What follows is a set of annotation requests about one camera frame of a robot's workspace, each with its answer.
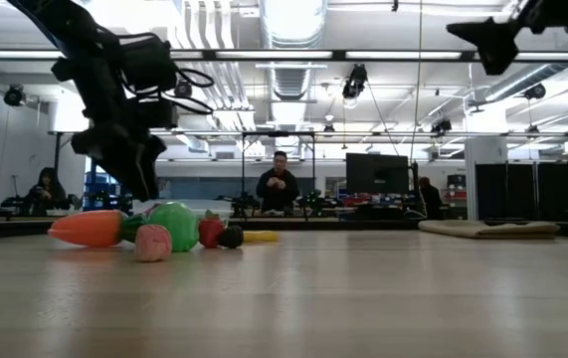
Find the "metal frame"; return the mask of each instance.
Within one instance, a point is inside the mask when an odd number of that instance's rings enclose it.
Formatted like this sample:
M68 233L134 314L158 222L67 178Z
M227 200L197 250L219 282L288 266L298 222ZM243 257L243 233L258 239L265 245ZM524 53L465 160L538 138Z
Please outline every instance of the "metal frame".
M568 132L538 132L538 133L525 133L525 132L461 132L452 131L445 133L431 133L431 132L411 132L411 131L349 131L349 132L315 132L315 131L201 131L201 130L174 130L171 134L166 135L202 135L202 136L241 136L241 135L267 135L267 136L287 136L287 135L313 135L316 137L333 137L338 136L396 136L396 137L417 137L417 138L458 138L458 137L509 137L509 138L541 138L541 137L560 137L568 138Z
M55 61L57 50L0 49L0 61ZM201 49L171 50L176 62L350 62L350 63L479 63L477 51L456 50L282 50L282 49ZM519 64L568 64L568 51L520 52Z

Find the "black monitor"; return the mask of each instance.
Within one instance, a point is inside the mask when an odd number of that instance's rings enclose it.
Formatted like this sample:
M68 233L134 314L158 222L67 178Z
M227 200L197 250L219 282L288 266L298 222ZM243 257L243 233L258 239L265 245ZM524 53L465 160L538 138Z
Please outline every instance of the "black monitor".
M408 194L410 190L406 156L347 153L345 162L349 194Z

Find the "black shirt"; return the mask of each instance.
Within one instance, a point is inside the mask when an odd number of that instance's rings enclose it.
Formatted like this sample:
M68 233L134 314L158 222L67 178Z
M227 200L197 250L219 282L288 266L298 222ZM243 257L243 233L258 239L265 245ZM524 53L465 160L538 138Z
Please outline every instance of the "black shirt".
M269 187L268 181L271 178L283 180L285 188L282 190L277 186ZM285 207L292 208L292 201L298 195L299 189L296 185L296 178L287 170L281 175L277 175L275 169L271 169L262 175L259 184L257 184L257 196L264 199L262 212L268 210L282 211Z
M431 185L421 187L421 195L423 195L423 201L425 202L427 218L429 220L443 220L443 214L441 213L443 201L441 200L439 190Z
M43 197L43 191L47 191L51 198ZM63 186L59 184L52 184L49 189L42 186L35 185L29 193L29 197L34 203L32 209L33 215L46 216L47 210L52 210L59 207L59 204L67 199L67 193Z

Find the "brown mat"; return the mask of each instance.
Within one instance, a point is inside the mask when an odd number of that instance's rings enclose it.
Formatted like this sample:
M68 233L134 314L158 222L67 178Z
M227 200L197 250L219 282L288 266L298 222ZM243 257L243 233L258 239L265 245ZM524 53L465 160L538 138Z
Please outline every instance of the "brown mat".
M423 221L419 229L424 232L470 239L554 239L560 227L543 222L526 225L504 224L488 226L481 222L464 220Z

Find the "pink toy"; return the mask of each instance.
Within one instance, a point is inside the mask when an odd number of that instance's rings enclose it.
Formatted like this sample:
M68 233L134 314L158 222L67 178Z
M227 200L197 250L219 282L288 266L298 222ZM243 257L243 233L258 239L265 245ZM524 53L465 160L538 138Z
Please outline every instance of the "pink toy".
M135 259L155 263L171 255L171 234L161 225L144 225L135 236Z

